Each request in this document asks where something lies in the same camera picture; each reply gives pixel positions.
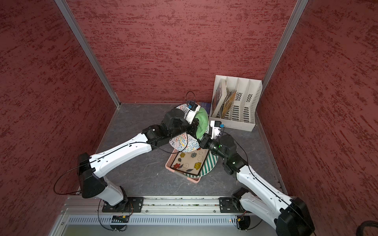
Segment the multicolour speckled round plate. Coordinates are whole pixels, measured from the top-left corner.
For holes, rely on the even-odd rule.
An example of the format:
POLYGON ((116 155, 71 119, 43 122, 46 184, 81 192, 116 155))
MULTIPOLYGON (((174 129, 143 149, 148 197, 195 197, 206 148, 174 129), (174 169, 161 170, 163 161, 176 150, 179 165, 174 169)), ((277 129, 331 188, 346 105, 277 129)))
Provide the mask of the multicolour speckled round plate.
POLYGON ((182 152, 191 152, 200 148, 198 139, 196 137, 188 135, 187 133, 183 133, 177 137, 172 138, 169 141, 169 144, 177 151, 182 152))

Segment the green cleaning cloth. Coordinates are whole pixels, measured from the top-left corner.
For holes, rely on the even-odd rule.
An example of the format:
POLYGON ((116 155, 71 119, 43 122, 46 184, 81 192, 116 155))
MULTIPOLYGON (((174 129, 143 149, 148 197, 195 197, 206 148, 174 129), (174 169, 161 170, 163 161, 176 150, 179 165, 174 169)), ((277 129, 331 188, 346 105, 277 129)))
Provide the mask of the green cleaning cloth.
POLYGON ((201 140, 204 134, 207 134, 209 132, 209 120, 207 111, 201 107, 195 115, 195 119, 198 119, 196 138, 201 140))

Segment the green striped round plate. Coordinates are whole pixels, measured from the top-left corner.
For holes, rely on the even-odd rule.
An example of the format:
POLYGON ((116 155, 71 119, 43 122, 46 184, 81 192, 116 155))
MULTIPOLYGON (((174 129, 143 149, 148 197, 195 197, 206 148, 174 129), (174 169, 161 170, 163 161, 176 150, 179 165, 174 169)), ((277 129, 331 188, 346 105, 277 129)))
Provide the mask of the green striped round plate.
POLYGON ((202 169, 199 175, 191 175, 191 174, 184 174, 184 175, 193 179, 200 178, 208 174, 209 172, 211 172, 216 166, 217 161, 218 161, 218 156, 213 155, 211 152, 208 152, 208 155, 206 157, 206 160, 202 166, 202 169))

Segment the square floral cream plate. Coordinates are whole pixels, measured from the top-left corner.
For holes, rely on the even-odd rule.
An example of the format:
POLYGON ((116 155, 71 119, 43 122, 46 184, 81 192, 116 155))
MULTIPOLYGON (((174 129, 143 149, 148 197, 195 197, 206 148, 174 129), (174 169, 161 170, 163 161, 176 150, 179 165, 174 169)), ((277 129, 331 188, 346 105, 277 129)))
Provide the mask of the square floral cream plate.
POLYGON ((191 152, 176 154, 173 163, 169 167, 184 174, 199 176, 207 159, 209 150, 198 148, 191 152))

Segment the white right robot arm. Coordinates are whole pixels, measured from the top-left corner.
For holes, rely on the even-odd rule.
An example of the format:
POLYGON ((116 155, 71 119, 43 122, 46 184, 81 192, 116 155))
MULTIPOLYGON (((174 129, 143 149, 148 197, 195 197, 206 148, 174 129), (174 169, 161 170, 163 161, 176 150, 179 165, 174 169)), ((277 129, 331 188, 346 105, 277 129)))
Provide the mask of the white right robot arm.
POLYGON ((275 229, 279 236, 311 236, 315 226, 307 205, 291 198, 264 180, 237 152, 234 138, 226 134, 219 140, 204 134, 199 146, 223 160, 225 171, 245 188, 237 196, 242 208, 258 216, 275 229))

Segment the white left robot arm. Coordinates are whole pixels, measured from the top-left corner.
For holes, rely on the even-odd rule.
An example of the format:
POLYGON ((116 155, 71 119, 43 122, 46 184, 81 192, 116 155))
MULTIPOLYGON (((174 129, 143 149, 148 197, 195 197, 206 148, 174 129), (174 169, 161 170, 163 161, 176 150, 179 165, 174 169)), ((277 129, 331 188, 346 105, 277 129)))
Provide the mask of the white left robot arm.
POLYGON ((195 137, 199 127, 199 119, 196 118, 199 111, 200 107, 185 111, 174 108, 165 114, 161 124, 142 130, 130 140, 100 153, 80 155, 78 177, 82 197, 100 198, 115 207, 126 206, 128 198, 124 189, 108 181, 106 175, 125 162, 168 144, 183 133, 195 137))

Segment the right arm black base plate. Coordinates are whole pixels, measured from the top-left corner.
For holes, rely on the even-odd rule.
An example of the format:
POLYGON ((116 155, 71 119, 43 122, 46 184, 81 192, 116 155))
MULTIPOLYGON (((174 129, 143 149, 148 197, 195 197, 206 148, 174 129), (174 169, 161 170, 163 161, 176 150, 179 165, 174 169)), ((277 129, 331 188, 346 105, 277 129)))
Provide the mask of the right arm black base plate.
POLYGON ((236 197, 220 197, 219 207, 221 213, 239 213, 245 212, 240 200, 236 197))

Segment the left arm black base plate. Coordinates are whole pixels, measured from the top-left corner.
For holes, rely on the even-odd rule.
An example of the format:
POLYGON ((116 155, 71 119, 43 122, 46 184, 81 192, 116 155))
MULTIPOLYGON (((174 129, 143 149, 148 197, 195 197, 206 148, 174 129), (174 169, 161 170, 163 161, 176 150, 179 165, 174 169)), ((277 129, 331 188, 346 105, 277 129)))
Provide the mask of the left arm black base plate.
POLYGON ((128 197, 115 206, 111 206, 108 202, 104 202, 102 212, 104 213, 141 213, 143 207, 143 197, 128 197))

